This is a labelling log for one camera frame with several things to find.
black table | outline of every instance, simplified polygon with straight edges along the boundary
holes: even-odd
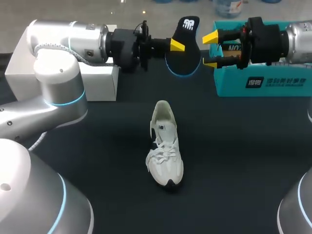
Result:
[[[185,167],[175,194],[145,166],[161,99],[175,114]],[[0,104],[13,100],[0,78]],[[152,60],[147,73],[119,75],[116,102],[89,103],[86,119],[49,132],[35,153],[89,198],[94,234],[277,234],[279,203],[312,162],[308,103],[220,98],[210,68],[176,78]]]

white shoelace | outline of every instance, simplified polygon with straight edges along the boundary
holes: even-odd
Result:
[[[175,140],[173,142],[164,141],[163,143],[158,144],[158,138],[156,138],[154,143],[156,143],[157,149],[150,151],[145,160],[148,171],[150,171],[148,163],[151,159],[153,159],[155,163],[161,164],[164,161],[168,161],[170,157],[176,156],[176,150],[174,149],[175,142]]]

water bottle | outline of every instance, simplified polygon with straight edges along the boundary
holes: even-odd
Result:
[[[214,0],[214,8],[218,15],[235,18],[242,12],[242,0]]]
[[[267,2],[267,3],[278,3],[282,0],[262,0],[262,1]]]

white sneaker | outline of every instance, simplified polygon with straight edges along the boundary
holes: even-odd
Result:
[[[183,161],[179,151],[176,121],[166,101],[156,104],[151,121],[153,148],[146,157],[148,171],[158,184],[175,187],[183,177]]]

black insole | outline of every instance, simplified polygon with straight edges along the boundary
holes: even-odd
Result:
[[[165,55],[169,70],[178,76],[192,75],[198,68],[201,55],[196,43],[199,17],[186,16],[180,19],[173,39],[185,45],[184,52],[172,51]]]

